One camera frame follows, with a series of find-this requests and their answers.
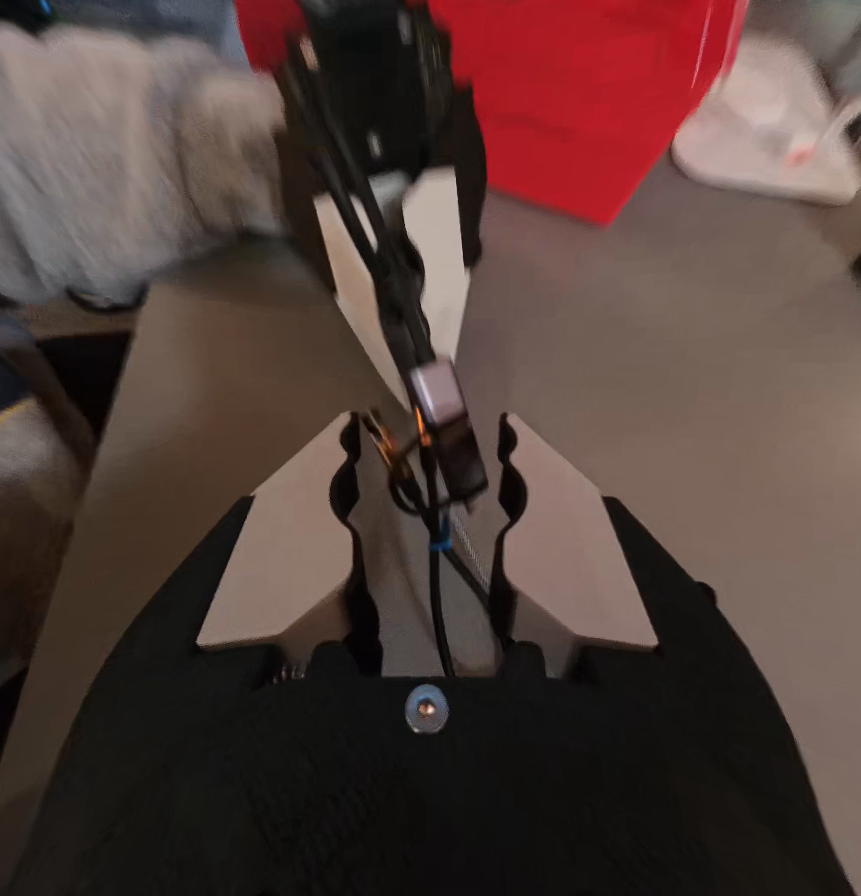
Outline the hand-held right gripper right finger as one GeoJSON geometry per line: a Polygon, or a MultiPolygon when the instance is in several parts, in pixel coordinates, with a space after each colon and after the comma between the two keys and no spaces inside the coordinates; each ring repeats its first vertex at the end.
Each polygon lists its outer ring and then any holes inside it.
{"type": "Polygon", "coordinates": [[[499,503],[490,577],[503,648],[533,644],[546,676],[567,676],[585,648],[652,652],[658,636],[593,482],[513,413],[500,417],[499,503]]]}

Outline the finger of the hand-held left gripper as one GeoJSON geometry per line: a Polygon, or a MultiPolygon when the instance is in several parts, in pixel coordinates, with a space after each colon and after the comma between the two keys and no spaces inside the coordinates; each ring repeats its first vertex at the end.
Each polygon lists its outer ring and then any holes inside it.
{"type": "Polygon", "coordinates": [[[471,274],[465,266],[454,170],[426,170],[404,193],[403,224],[424,266],[422,308],[436,354],[455,361],[471,274]]]}
{"type": "Polygon", "coordinates": [[[403,408],[411,404],[380,327],[373,281],[329,195],[313,200],[331,268],[335,302],[363,351],[403,408]]]}

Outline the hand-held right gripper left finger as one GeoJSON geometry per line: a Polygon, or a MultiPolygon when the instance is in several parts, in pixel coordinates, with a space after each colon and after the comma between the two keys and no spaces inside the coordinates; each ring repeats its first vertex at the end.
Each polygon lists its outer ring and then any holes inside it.
{"type": "Polygon", "coordinates": [[[275,649],[289,675],[313,651],[343,644],[380,675],[380,615],[351,515],[360,499],[361,420],[335,418],[250,496],[250,507],[201,624],[202,651],[275,649]]]}

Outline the red plastic box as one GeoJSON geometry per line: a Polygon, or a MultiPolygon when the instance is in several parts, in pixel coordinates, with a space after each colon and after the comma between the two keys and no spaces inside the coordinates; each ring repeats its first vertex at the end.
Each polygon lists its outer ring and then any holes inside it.
{"type": "Polygon", "coordinates": [[[489,184],[598,226],[734,59],[747,2],[436,1],[489,184]]]}

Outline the person's left forearm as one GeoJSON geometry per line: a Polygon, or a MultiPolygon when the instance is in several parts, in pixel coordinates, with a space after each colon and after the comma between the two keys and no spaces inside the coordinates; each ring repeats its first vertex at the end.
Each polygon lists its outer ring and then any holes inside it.
{"type": "Polygon", "coordinates": [[[156,275],[285,229],[264,73],[185,37],[0,23],[0,299],[129,307],[156,275]]]}

